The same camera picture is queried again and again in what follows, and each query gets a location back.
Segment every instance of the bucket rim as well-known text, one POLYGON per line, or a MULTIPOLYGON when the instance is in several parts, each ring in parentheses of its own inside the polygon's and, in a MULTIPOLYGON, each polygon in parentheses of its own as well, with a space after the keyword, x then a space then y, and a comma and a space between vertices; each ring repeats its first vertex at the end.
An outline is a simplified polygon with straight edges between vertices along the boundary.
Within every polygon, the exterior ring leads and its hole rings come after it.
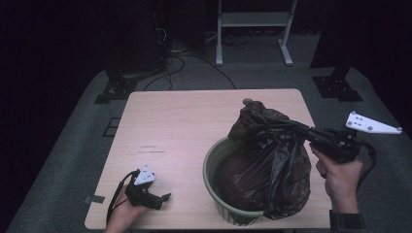
POLYGON ((248 211, 243 211, 237 208, 234 208, 230 205, 228 205, 227 203, 224 202, 224 200, 222 200, 213 190, 213 188, 210 185, 209 179, 207 177, 207 161, 209 160, 209 157, 211 156, 211 152, 216 148, 216 146, 218 146, 219 144, 221 144, 222 142, 225 141, 232 141, 233 143, 237 143, 236 141, 228 138, 228 137, 223 137, 220 140, 218 140, 213 146, 211 146, 208 150, 208 152, 206 153, 204 162, 203 162, 203 181, 206 185, 206 189, 208 190, 209 194, 213 197, 214 201, 216 201, 219 205, 223 206, 225 209, 229 210, 231 213, 235 213, 239 216, 246 216, 246 217, 260 217, 263 216, 263 211, 259 211, 259 212, 248 212, 248 211))

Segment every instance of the garbage bag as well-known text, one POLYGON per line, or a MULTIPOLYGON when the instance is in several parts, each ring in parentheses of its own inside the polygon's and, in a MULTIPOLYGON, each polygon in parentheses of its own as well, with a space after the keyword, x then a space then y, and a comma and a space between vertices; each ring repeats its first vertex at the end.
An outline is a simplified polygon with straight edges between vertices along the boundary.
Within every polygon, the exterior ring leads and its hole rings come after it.
POLYGON ((289 117, 259 101, 245 107, 227 137, 243 144, 223 160, 215 183, 222 199, 244 211, 280 219, 298 213, 310 194, 311 163, 289 117))

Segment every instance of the person's right hand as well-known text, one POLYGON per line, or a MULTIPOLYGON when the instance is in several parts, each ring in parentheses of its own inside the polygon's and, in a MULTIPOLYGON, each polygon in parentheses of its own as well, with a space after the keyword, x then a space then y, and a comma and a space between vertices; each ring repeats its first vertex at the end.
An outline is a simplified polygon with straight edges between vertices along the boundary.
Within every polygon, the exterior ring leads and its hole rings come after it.
POLYGON ((362 162, 355 159, 349 163, 338 163, 311 145, 319 158, 316 164, 321 176, 326 176, 325 190, 332 203, 332 211, 342 214, 358 214, 357 187, 361 176, 362 162))

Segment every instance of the finger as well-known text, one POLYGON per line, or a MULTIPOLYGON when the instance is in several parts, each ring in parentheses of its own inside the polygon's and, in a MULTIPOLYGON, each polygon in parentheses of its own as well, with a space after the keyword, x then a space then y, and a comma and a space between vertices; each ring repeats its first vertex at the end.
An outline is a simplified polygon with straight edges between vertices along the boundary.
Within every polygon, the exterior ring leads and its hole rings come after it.
POLYGON ((335 162, 332 159, 330 159, 324 153, 320 152, 318 149, 313 147, 312 144, 310 144, 310 147, 311 147, 311 151, 313 152, 313 154, 315 154, 324 163, 324 166, 327 167, 327 166, 335 164, 335 162))

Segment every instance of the metal shelf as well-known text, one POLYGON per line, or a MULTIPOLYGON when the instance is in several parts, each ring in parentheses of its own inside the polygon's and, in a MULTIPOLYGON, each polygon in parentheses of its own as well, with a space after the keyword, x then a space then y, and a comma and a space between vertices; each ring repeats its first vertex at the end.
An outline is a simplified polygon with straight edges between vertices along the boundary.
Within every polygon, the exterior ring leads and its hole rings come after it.
POLYGON ((296 8, 297 0, 292 0, 291 9, 288 12, 265 12, 265 13, 223 13, 222 0, 219 0, 218 11, 218 42, 216 45, 216 64, 223 65, 222 28, 224 27, 254 27, 254 26, 284 26, 285 32, 279 47, 284 56, 285 64, 293 66, 291 56, 286 42, 291 31, 291 25, 296 8))
POLYGON ((286 26, 289 13, 222 13, 222 27, 286 26))

